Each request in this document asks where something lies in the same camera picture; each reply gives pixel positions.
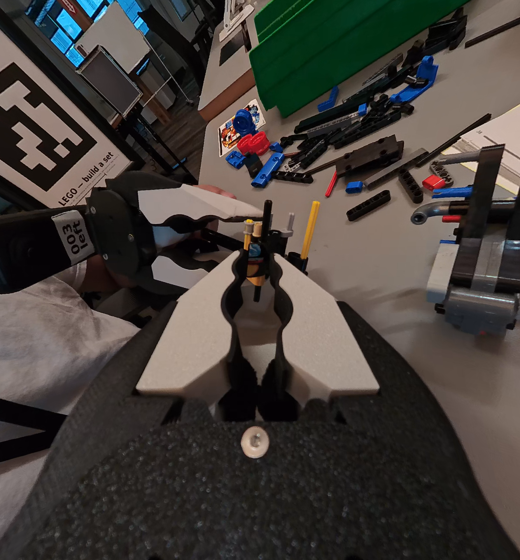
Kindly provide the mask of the small lego axle assembly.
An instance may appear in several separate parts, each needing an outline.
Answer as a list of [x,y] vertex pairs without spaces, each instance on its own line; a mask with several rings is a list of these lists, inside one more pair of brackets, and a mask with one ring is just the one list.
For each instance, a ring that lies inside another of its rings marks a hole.
[[271,228],[272,201],[266,200],[260,221],[247,220],[244,227],[244,250],[248,253],[247,280],[254,286],[253,301],[259,302],[262,287],[270,277],[270,258],[279,255],[307,274],[308,255],[318,220],[320,202],[313,201],[301,251],[286,253],[287,240],[293,235],[294,214],[290,214],[286,230]]

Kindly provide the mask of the person's left hand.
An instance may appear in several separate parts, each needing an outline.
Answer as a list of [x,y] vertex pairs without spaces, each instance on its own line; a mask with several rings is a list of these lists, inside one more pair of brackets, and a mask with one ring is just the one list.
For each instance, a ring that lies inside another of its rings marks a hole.
[[218,195],[222,195],[224,197],[230,198],[230,199],[236,199],[235,195],[233,193],[227,192],[219,187],[216,187],[214,185],[207,185],[207,184],[200,184],[200,185],[196,185],[196,188],[200,188],[202,190],[208,191],[208,192],[212,192]]

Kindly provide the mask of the long grey lego beam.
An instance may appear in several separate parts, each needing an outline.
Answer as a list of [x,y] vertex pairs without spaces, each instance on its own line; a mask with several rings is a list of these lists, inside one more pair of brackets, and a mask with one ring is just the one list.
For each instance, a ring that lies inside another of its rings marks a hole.
[[377,186],[381,185],[382,183],[388,181],[391,177],[396,175],[401,168],[409,169],[413,167],[415,163],[417,163],[421,158],[428,156],[430,153],[423,148],[414,151],[408,156],[404,156],[400,160],[396,161],[393,164],[386,166],[384,169],[374,173],[373,175],[369,176],[363,182],[364,187],[367,190],[373,190]]

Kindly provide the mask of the short black lego beam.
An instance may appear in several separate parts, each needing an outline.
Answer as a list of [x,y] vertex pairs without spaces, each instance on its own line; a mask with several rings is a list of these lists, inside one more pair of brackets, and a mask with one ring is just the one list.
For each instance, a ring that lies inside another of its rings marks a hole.
[[414,204],[422,204],[424,200],[423,190],[417,180],[412,176],[410,171],[405,166],[402,166],[398,170],[398,179],[405,192],[409,196],[410,200]]
[[382,206],[388,204],[391,200],[391,194],[389,190],[382,190],[377,194],[371,196],[369,199],[361,202],[360,204],[354,206],[347,211],[346,216],[348,221],[354,222],[371,212],[376,211]]

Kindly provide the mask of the white board on stand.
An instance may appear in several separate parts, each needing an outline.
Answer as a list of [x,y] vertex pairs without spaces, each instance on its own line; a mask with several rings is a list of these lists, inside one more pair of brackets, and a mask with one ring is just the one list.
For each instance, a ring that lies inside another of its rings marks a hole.
[[74,45],[83,57],[87,57],[97,46],[103,47],[127,74],[139,68],[151,52],[144,35],[116,1]]

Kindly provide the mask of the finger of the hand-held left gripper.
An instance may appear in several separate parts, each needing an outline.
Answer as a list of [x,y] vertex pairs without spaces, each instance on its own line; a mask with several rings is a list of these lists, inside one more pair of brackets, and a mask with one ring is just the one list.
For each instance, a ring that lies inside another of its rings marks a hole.
[[197,186],[140,190],[138,207],[152,226],[194,232],[209,222],[254,219],[254,206]]
[[152,277],[158,282],[190,289],[221,262],[221,251],[187,255],[177,246],[162,248],[151,265]]

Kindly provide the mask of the grey framed screen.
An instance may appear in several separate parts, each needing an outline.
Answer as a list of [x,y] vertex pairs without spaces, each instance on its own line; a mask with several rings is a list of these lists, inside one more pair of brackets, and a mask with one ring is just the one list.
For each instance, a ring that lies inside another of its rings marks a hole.
[[123,118],[143,96],[140,88],[103,46],[95,46],[76,72]]

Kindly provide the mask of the green plastic bins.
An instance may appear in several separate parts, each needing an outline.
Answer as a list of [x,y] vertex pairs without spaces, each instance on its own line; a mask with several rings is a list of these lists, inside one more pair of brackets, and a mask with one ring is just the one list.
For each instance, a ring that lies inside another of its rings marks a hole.
[[249,52],[258,100],[285,118],[466,1],[270,1]]

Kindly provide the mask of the black lego panel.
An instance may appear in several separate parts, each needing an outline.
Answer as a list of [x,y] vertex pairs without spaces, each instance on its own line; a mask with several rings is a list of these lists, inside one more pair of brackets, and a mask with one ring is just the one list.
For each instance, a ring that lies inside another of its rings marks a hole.
[[365,146],[344,154],[335,163],[337,179],[386,167],[403,156],[404,141],[395,135],[380,138]]

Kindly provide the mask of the person's white shirt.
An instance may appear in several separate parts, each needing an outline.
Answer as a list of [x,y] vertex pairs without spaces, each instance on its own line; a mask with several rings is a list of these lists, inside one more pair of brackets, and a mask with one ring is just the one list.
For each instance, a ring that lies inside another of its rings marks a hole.
[[68,414],[96,374],[139,331],[93,310],[88,292],[136,284],[93,256],[0,295],[0,540],[39,477],[59,428],[26,425],[25,406]]

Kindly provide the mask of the grey and black lego chassis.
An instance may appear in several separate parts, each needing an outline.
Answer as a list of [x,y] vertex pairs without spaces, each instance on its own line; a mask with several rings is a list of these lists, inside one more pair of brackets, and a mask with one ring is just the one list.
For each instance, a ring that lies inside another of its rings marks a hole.
[[520,320],[520,189],[494,199],[503,144],[440,158],[441,164],[477,162],[473,185],[434,198],[453,198],[455,241],[442,242],[427,283],[427,301],[462,332],[504,336]]

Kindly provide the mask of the blue curved lego panel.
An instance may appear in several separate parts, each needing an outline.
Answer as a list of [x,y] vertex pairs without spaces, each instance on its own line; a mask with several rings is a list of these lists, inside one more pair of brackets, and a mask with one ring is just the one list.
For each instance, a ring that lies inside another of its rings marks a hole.
[[414,80],[407,82],[407,87],[393,94],[390,101],[393,104],[411,103],[434,85],[438,72],[438,65],[434,64],[434,57],[426,55],[418,66]]

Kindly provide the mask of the red lego wheel hubs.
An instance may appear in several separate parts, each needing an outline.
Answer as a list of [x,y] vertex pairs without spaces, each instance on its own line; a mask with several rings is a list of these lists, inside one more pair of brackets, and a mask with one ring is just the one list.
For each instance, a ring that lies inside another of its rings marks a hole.
[[237,143],[237,150],[243,155],[249,153],[262,156],[269,150],[270,144],[265,132],[260,131],[241,137]]

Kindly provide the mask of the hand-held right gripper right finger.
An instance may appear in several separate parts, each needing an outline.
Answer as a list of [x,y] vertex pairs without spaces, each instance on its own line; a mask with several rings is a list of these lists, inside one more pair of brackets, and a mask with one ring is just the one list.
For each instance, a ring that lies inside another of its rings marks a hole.
[[259,389],[259,414],[297,418],[313,399],[377,394],[379,383],[346,320],[351,308],[278,254],[269,269],[281,325]]

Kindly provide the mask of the lego instruction booklet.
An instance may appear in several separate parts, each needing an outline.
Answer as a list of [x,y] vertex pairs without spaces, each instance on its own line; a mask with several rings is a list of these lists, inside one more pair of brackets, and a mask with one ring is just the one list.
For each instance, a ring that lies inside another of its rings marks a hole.
[[497,185],[517,195],[520,189],[520,104],[501,116],[462,135],[443,156],[473,152],[490,145],[504,144]]

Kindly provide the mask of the blue angled lego piece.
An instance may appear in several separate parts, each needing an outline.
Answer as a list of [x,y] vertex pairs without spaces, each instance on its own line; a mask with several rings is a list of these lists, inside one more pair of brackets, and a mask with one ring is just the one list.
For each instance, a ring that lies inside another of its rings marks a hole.
[[336,101],[338,99],[338,95],[339,95],[339,86],[336,85],[331,89],[328,99],[318,104],[318,112],[323,113],[327,110],[334,108]]

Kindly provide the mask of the grey curved lego pipe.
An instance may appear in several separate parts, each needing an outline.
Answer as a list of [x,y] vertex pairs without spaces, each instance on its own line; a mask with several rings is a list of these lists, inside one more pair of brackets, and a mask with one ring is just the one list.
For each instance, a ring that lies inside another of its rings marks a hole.
[[410,221],[414,225],[423,225],[429,218],[450,215],[451,202],[439,200],[419,206],[411,215]]

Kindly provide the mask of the pile of black lego beams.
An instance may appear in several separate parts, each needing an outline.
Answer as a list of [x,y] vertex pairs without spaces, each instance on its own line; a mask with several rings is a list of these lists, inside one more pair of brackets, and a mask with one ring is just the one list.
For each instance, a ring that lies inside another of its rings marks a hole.
[[296,152],[285,155],[280,171],[305,172],[328,148],[343,148],[411,115],[414,101],[393,104],[390,97],[414,80],[424,56],[456,49],[465,38],[467,20],[464,8],[458,7],[449,18],[432,24],[426,38],[417,39],[405,54],[396,54],[341,104],[300,121],[293,134],[279,141],[282,148],[299,142]]

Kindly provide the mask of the black and white tag sign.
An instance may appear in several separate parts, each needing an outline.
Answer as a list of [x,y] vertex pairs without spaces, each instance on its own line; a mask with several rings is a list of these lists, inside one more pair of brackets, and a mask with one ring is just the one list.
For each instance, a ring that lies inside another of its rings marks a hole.
[[0,177],[63,208],[131,163],[0,27]]

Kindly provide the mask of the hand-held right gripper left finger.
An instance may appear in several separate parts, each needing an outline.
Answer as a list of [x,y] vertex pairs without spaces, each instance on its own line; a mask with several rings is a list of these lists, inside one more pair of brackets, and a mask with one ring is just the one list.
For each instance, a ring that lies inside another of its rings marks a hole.
[[233,252],[178,298],[137,382],[140,394],[200,399],[221,418],[255,418],[257,375],[234,321],[248,256]]

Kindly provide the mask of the blue lego beam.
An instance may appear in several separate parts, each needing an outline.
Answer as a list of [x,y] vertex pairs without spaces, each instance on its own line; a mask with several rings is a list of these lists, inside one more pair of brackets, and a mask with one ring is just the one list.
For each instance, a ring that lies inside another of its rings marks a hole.
[[277,171],[285,159],[282,152],[273,152],[268,161],[261,168],[260,172],[251,182],[254,188],[265,188],[272,179],[272,173]]

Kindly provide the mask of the long black lego axle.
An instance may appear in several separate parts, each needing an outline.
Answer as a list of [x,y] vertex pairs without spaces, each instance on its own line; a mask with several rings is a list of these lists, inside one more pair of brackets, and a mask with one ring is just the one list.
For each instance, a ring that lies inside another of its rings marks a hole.
[[479,127],[485,124],[486,122],[490,121],[491,117],[492,117],[491,113],[483,115],[475,122],[471,123],[466,128],[462,129],[459,133],[446,140],[443,144],[440,144],[437,148],[435,148],[431,152],[426,152],[422,156],[416,158],[415,167],[420,168],[426,163],[434,160],[435,158],[438,157],[440,153],[442,153],[444,150],[446,150],[447,148],[453,146],[456,142],[458,142],[463,135],[470,132],[471,130],[476,129],[476,127]]
[[520,16],[511,20],[511,21],[508,21],[505,24],[502,24],[498,27],[495,27],[494,29],[489,30],[489,31],[487,31],[487,32],[485,32],[481,35],[478,35],[475,38],[472,38],[472,39],[468,40],[465,43],[464,47],[465,48],[470,48],[472,46],[475,46],[479,43],[482,43],[482,42],[486,41],[487,39],[493,38],[493,37],[495,37],[495,36],[497,36],[497,35],[499,35],[503,32],[511,30],[511,29],[513,29],[513,28],[515,28],[519,25],[520,25]]

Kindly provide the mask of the blue lego wheel hub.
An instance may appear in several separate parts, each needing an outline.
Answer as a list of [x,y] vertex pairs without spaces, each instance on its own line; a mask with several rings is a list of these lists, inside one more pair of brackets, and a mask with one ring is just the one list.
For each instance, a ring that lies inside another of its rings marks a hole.
[[242,138],[247,135],[253,136],[257,132],[254,116],[245,108],[236,112],[232,120],[232,127]]

